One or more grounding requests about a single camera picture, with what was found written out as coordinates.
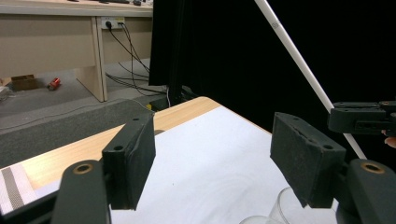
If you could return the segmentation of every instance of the wooden table edge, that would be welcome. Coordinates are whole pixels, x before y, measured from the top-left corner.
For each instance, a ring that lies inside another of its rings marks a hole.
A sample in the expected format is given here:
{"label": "wooden table edge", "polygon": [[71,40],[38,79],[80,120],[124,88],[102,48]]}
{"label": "wooden table edge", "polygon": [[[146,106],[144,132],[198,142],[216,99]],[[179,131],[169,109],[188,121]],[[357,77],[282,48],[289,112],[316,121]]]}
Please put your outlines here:
{"label": "wooden table edge", "polygon": [[[207,98],[198,97],[180,105],[175,105],[154,115],[154,130],[164,132],[190,119],[219,107],[220,104]],[[102,150],[122,128],[95,134],[69,145],[21,161],[33,189],[39,189],[59,180],[64,170],[78,161],[100,160]]]}

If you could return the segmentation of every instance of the cardboard box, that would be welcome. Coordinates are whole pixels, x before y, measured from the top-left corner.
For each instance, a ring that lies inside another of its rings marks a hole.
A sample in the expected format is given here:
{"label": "cardboard box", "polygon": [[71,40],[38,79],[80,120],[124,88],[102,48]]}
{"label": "cardboard box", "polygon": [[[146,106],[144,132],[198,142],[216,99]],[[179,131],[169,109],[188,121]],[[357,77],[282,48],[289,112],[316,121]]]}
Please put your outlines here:
{"label": "cardboard box", "polygon": [[14,91],[28,91],[38,88],[37,80],[34,75],[12,77],[11,81],[12,90]]}
{"label": "cardboard box", "polygon": [[0,86],[6,86],[10,82],[11,82],[10,77],[1,77],[0,78]]}

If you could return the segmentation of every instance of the electrical cable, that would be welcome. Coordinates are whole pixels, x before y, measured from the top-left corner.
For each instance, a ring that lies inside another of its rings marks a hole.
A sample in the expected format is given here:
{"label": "electrical cable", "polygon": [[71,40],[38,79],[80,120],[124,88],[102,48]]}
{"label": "electrical cable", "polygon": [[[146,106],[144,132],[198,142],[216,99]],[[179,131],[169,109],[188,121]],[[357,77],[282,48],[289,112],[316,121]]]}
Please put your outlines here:
{"label": "electrical cable", "polygon": [[[117,39],[117,37],[113,34],[113,32],[111,31],[110,28],[108,28],[108,31],[109,31],[109,32],[111,33],[111,35],[113,35],[113,37],[122,45],[122,47],[123,47],[124,49],[126,49],[126,50],[128,51],[128,53],[131,54],[131,56],[132,56],[132,60],[131,60],[132,70],[133,70],[133,59],[134,59],[134,58],[135,58],[137,61],[139,61],[139,62],[146,68],[146,70],[147,70],[147,67],[142,63],[142,61],[141,61],[140,58],[137,56],[137,53],[136,53],[135,50],[134,50],[134,46],[133,46],[133,44],[132,44],[131,38],[130,38],[130,36],[129,36],[129,33],[127,33],[127,32],[126,32],[127,29],[124,28],[124,27],[125,27],[125,24],[124,24],[123,22],[121,22],[120,25],[123,27],[124,33],[125,33],[125,35],[127,36],[127,39],[128,39],[128,41],[129,41],[130,50],[128,50],[128,49]],[[134,83],[134,73],[133,73],[133,71],[131,71],[131,75],[132,75],[132,82]],[[132,84],[130,84],[130,83],[120,81],[120,80],[118,80],[116,77],[113,77],[113,76],[111,76],[111,75],[108,74],[108,73],[106,73],[106,76],[109,77],[110,79],[112,79],[113,81],[117,82],[117,83],[123,84],[123,85],[128,86],[128,87],[135,88],[135,89],[136,89],[140,94],[142,94],[142,95],[146,95],[146,94],[143,93],[143,92],[141,92],[140,90],[153,91],[153,90],[148,90],[148,89],[140,88],[140,87],[138,87],[135,83],[132,85]]]}
{"label": "electrical cable", "polygon": [[67,112],[64,112],[64,113],[61,113],[61,114],[55,114],[55,115],[44,116],[44,117],[42,117],[42,118],[33,119],[33,120],[30,120],[30,121],[25,122],[25,123],[23,123],[23,124],[18,124],[18,125],[15,125],[15,126],[9,126],[9,127],[5,127],[5,128],[1,128],[1,127],[0,127],[0,130],[7,130],[7,129],[12,129],[12,128],[18,128],[18,127],[21,127],[21,126],[23,126],[23,125],[36,122],[36,121],[41,120],[41,119],[47,119],[47,118],[52,118],[52,117],[58,117],[58,116],[66,115],[66,114],[75,112],[75,111],[80,110],[80,109],[85,108],[85,107],[91,107],[91,106],[97,106],[97,105],[103,105],[103,104],[107,105],[107,104],[109,104],[109,103],[112,103],[112,102],[115,102],[115,101],[118,101],[118,100],[134,101],[134,102],[140,104],[143,108],[147,109],[148,111],[151,111],[151,112],[154,112],[154,113],[155,113],[155,111],[148,109],[146,106],[143,106],[140,102],[138,102],[138,101],[136,101],[136,100],[134,100],[134,99],[117,98],[117,99],[114,99],[114,100],[111,100],[111,101],[106,101],[105,103],[99,103],[99,104],[95,104],[95,105],[83,105],[83,106],[80,106],[80,107],[78,107],[78,108],[72,109],[72,110],[70,110],[70,111],[67,111]]}
{"label": "electrical cable", "polygon": [[148,76],[140,75],[140,74],[134,73],[134,72],[132,72],[132,71],[129,71],[128,68],[126,68],[124,65],[122,65],[122,63],[119,63],[119,65],[120,65],[123,69],[125,69],[125,71],[127,71],[127,72],[129,72],[129,73],[132,73],[133,75],[136,75],[136,76],[138,76],[138,77],[148,77]]}
{"label": "electrical cable", "polygon": [[108,78],[110,78],[111,80],[113,80],[113,81],[115,81],[115,82],[117,82],[117,83],[119,83],[119,84],[121,84],[121,85],[130,87],[130,88],[134,88],[134,89],[142,90],[142,91],[152,91],[152,92],[157,92],[157,93],[159,93],[159,94],[147,95],[147,94],[144,94],[144,93],[140,92],[141,94],[146,95],[146,96],[153,96],[153,95],[165,94],[165,92],[163,92],[163,91],[150,90],[150,89],[146,89],[146,88],[142,88],[142,87],[136,86],[135,84],[131,84],[131,83],[128,83],[128,82],[119,80],[119,79],[124,79],[124,78],[114,77],[114,76],[111,76],[109,73],[106,73],[106,76],[107,76]]}
{"label": "electrical cable", "polygon": [[147,72],[149,72],[149,69],[142,63],[142,61],[140,60],[140,57],[137,55],[136,50],[134,49],[134,45],[132,44],[132,40],[131,40],[131,36],[129,35],[129,30],[128,27],[125,25],[125,23],[121,22],[120,23],[122,30],[124,31],[125,35],[127,36],[129,43],[130,43],[130,47],[131,47],[131,52],[132,49],[134,50],[134,54],[136,55],[137,60],[143,65],[143,67],[146,69]]}

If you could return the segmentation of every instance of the black cable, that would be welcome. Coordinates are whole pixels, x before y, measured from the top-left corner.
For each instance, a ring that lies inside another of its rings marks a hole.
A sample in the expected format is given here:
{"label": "black cable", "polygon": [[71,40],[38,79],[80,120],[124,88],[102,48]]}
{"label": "black cable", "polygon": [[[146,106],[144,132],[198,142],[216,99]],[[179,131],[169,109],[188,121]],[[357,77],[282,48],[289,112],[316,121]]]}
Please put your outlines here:
{"label": "black cable", "polygon": [[133,49],[134,50],[134,54],[136,55],[135,58],[143,65],[143,67],[146,69],[146,71],[149,72],[149,69],[142,63],[142,61],[140,60],[140,57],[137,55],[137,52],[134,49],[134,45],[132,44],[131,36],[129,35],[128,27],[123,22],[121,22],[120,25],[121,25],[122,30],[124,31],[125,35],[127,36],[128,40],[129,40],[130,47],[131,47],[131,52],[132,52],[132,49]]}
{"label": "black cable", "polygon": [[127,71],[127,72],[129,72],[129,73],[132,73],[133,75],[136,75],[136,76],[139,76],[139,77],[148,77],[148,76],[140,75],[140,74],[137,74],[137,73],[133,73],[132,71],[129,71],[128,68],[124,67],[124,65],[122,65],[121,63],[119,63],[119,65],[120,65],[123,69],[125,69],[125,71]]}
{"label": "black cable", "polygon": [[152,92],[157,92],[157,93],[159,93],[159,94],[147,95],[147,94],[144,94],[144,93],[140,92],[141,94],[146,95],[146,96],[153,96],[153,95],[166,94],[166,92],[163,92],[163,91],[150,90],[150,89],[146,89],[146,88],[142,88],[142,87],[136,86],[135,84],[131,84],[131,83],[122,81],[122,80],[120,80],[120,79],[123,79],[123,78],[111,76],[109,73],[106,73],[106,76],[107,76],[108,78],[110,78],[111,80],[113,80],[113,81],[115,81],[115,82],[117,82],[117,83],[119,83],[119,84],[121,84],[121,85],[124,85],[124,86],[126,86],[126,87],[130,87],[130,88],[134,88],[134,89],[142,90],[142,91],[152,91]]}
{"label": "black cable", "polygon": [[[138,56],[135,57],[135,56],[132,54],[132,49],[134,50],[134,47],[133,47],[133,44],[132,44],[132,41],[131,41],[131,39],[130,39],[129,34],[126,34],[126,36],[127,36],[128,40],[129,40],[129,45],[130,45],[131,50],[128,50],[128,49],[127,49],[127,48],[126,48],[126,47],[114,36],[114,34],[113,34],[113,32],[111,31],[110,28],[108,29],[108,31],[109,31],[109,32],[111,33],[111,35],[113,35],[113,37],[122,45],[122,47],[132,56],[131,64],[133,64],[133,60],[134,60],[134,58],[135,58],[135,59],[136,59],[137,61],[139,61],[144,67],[146,67],[146,66],[141,62],[140,58],[138,58]],[[131,74],[132,74],[132,82],[134,83],[134,73],[131,71]],[[110,79],[112,79],[113,81],[117,82],[117,83],[120,83],[120,84],[125,85],[125,86],[128,86],[128,87],[135,88],[135,89],[136,89],[140,94],[142,94],[142,95],[146,95],[146,94],[143,93],[143,92],[141,92],[140,90],[144,90],[144,91],[153,91],[153,90],[149,90],[149,89],[144,89],[144,88],[138,87],[135,83],[132,85],[132,84],[127,83],[127,82],[119,81],[119,80],[117,80],[115,77],[109,75],[108,73],[106,73],[106,76],[109,77]]]}

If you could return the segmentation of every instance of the white paper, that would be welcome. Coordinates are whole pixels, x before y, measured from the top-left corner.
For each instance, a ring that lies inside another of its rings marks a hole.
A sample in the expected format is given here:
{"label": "white paper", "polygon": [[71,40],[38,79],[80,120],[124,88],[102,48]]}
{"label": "white paper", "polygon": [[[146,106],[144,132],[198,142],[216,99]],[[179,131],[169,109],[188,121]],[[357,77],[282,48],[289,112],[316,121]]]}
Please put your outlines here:
{"label": "white paper", "polygon": [[288,186],[270,159],[271,134],[221,106],[156,136],[136,211],[113,223],[239,223],[269,215]]}

